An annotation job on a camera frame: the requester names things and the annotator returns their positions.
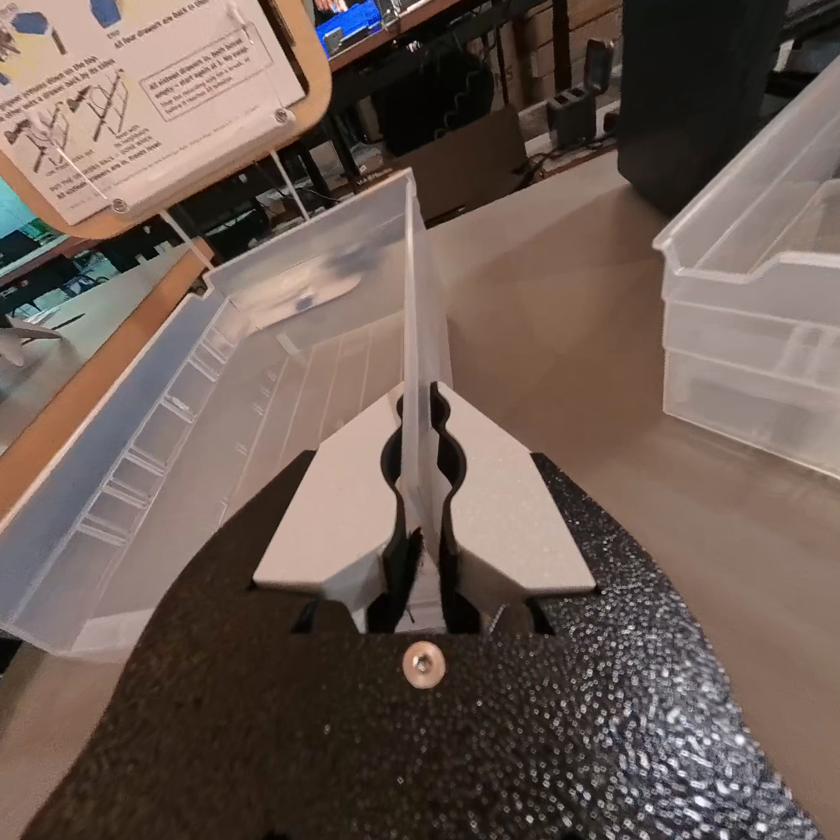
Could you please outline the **black flat panel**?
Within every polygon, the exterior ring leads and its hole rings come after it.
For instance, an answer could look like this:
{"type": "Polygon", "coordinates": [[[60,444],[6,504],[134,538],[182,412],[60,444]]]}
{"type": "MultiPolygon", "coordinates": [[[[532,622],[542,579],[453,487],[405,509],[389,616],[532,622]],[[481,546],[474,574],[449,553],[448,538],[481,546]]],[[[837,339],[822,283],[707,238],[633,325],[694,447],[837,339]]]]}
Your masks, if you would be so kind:
{"type": "Polygon", "coordinates": [[[529,170],[518,111],[491,112],[394,160],[411,169],[427,228],[515,192],[529,170]]]}

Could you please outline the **large clear plastic bin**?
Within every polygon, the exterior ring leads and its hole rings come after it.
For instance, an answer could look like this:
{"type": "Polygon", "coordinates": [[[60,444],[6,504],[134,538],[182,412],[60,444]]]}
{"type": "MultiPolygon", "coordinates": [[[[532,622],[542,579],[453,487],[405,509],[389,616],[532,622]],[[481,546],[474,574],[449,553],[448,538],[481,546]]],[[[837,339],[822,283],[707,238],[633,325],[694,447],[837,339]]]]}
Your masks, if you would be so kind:
{"type": "Polygon", "coordinates": [[[658,234],[665,414],[839,477],[839,58],[658,234]]]}

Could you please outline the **black battery charger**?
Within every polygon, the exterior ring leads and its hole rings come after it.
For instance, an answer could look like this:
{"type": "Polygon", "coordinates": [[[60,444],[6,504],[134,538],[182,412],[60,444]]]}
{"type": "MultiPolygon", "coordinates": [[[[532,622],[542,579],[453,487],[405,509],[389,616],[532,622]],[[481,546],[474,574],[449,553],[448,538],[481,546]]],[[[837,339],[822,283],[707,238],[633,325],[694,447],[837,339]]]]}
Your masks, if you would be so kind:
{"type": "Polygon", "coordinates": [[[596,100],[610,87],[614,54],[613,41],[590,39],[584,56],[582,83],[547,100],[549,135],[555,150],[569,151],[595,139],[596,100]]]}

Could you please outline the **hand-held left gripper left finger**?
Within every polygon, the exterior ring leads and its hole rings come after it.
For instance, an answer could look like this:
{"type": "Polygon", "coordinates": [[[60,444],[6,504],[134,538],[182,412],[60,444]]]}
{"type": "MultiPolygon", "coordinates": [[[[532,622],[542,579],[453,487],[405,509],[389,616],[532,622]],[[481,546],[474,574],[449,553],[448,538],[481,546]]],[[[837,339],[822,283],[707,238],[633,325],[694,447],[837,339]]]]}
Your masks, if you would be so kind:
{"type": "Polygon", "coordinates": [[[365,615],[392,632],[405,612],[405,512],[400,474],[403,388],[394,387],[314,452],[253,582],[365,615]]]}

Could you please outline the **stack of cardboard boxes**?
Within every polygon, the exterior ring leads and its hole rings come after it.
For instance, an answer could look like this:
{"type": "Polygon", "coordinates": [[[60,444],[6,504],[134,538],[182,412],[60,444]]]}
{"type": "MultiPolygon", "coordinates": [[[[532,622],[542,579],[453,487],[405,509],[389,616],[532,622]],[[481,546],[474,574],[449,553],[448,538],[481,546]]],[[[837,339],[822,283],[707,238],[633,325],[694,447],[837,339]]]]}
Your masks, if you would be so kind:
{"type": "Polygon", "coordinates": [[[623,6],[619,1],[569,1],[568,34],[560,32],[561,77],[555,72],[552,2],[542,2],[489,36],[494,81],[493,111],[510,104],[524,110],[583,81],[585,51],[591,40],[618,45],[623,6]]]}

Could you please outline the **small clear container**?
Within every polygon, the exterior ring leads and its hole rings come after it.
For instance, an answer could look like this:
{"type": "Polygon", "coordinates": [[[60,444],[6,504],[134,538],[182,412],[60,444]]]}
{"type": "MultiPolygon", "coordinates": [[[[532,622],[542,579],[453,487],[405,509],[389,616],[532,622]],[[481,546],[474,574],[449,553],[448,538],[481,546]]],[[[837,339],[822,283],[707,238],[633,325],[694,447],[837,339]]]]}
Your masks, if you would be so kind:
{"type": "Polygon", "coordinates": [[[2,528],[2,636],[119,659],[204,544],[394,387],[407,525],[437,527],[430,387],[453,383],[411,170],[206,275],[2,528]]]}

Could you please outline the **black drawer cabinet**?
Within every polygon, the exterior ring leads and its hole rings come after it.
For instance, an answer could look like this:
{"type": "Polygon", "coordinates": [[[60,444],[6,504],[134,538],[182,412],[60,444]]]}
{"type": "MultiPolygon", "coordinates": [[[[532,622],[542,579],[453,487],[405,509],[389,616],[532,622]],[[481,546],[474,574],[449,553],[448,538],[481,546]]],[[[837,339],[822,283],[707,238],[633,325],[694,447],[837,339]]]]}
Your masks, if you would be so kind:
{"type": "Polygon", "coordinates": [[[625,1],[617,169],[681,211],[750,141],[785,1],[625,1]]]}

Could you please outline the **small blue bin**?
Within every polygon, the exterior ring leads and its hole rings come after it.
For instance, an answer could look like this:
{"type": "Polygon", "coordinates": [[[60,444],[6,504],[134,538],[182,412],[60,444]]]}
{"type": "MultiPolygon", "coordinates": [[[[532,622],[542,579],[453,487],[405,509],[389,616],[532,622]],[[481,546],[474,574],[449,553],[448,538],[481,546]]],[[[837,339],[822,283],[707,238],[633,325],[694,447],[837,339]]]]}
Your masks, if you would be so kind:
{"type": "Polygon", "coordinates": [[[324,51],[333,56],[382,29],[382,11],[375,1],[334,2],[314,9],[316,32],[324,51]]]}

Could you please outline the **wooden instruction board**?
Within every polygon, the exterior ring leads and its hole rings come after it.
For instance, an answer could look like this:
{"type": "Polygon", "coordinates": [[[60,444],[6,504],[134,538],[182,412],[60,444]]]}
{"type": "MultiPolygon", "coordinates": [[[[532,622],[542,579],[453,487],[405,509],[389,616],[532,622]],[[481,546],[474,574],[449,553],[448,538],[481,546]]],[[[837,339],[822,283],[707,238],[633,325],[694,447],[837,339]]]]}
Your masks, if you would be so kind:
{"type": "Polygon", "coordinates": [[[2,2],[2,181],[116,237],[298,140],[329,61],[301,2],[2,2]]]}

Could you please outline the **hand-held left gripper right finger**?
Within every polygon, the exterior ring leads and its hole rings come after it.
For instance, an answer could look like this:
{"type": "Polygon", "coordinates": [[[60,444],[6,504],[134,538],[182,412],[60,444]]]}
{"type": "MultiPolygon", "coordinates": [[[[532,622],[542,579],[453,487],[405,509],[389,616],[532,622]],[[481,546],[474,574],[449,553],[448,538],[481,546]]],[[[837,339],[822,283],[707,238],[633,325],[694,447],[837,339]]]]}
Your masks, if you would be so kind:
{"type": "Polygon", "coordinates": [[[533,453],[451,387],[430,388],[437,435],[437,568],[448,632],[550,632],[541,601],[596,593],[596,582],[533,453]]]}

